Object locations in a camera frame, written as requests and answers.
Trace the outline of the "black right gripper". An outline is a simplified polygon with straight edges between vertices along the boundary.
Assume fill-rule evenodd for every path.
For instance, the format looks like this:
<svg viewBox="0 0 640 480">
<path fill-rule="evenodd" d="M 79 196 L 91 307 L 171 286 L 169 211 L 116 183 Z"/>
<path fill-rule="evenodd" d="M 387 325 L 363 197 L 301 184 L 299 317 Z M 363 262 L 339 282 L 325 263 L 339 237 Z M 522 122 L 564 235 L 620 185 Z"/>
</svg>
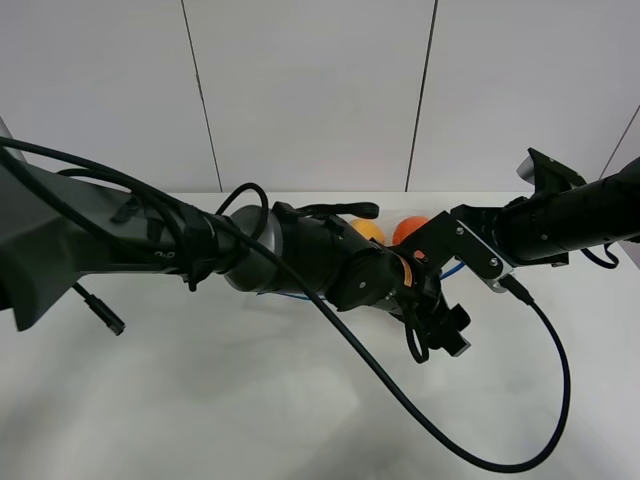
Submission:
<svg viewBox="0 0 640 480">
<path fill-rule="evenodd" d="M 450 260 L 457 259 L 495 293 L 507 291 L 500 281 L 513 272 L 505 257 L 446 211 L 406 237 L 399 252 L 416 260 L 426 276 L 436 279 Z"/>
</svg>

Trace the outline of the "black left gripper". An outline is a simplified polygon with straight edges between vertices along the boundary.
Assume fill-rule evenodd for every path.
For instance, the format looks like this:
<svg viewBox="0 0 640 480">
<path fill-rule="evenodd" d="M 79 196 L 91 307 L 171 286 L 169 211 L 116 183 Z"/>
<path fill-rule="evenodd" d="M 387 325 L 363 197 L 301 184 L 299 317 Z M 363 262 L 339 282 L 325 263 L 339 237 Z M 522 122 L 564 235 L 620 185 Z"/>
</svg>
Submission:
<svg viewBox="0 0 640 480">
<path fill-rule="evenodd" d="M 389 313 L 404 325 L 414 358 L 439 349 L 458 357 L 469 348 L 461 331 L 470 317 L 461 306 L 447 304 L 440 278 L 386 248 L 370 248 L 349 259 L 329 288 L 329 302 L 340 312 L 368 306 Z"/>
</svg>

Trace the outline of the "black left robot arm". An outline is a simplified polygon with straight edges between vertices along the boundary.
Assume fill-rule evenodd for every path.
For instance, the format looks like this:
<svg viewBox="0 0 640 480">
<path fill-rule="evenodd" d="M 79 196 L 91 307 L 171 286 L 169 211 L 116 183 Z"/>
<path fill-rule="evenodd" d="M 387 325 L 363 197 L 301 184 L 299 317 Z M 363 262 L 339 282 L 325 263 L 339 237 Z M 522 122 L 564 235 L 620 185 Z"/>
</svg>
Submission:
<svg viewBox="0 0 640 480">
<path fill-rule="evenodd" d="M 243 292 L 385 311 L 418 362 L 461 354 L 470 319 L 443 298 L 447 257 L 419 237 L 386 247 L 348 222 L 378 213 L 368 202 L 267 199 L 209 213 L 102 164 L 3 138 L 1 305 L 23 331 L 87 275 L 165 273 L 195 290 L 217 274 Z"/>
</svg>

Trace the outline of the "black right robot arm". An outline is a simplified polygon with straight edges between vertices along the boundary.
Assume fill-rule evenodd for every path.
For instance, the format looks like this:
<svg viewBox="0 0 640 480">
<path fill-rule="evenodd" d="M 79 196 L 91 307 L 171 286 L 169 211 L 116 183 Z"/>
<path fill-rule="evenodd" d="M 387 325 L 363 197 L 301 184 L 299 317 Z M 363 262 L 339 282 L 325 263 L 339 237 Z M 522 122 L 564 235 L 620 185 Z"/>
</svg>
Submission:
<svg viewBox="0 0 640 480">
<path fill-rule="evenodd" d="M 491 289 L 503 290 L 519 267 L 565 266 L 572 251 L 639 238 L 639 162 L 586 182 L 536 151 L 518 169 L 533 194 L 503 207 L 459 205 L 432 218 L 399 245 L 421 252 L 429 274 L 461 260 Z"/>
</svg>

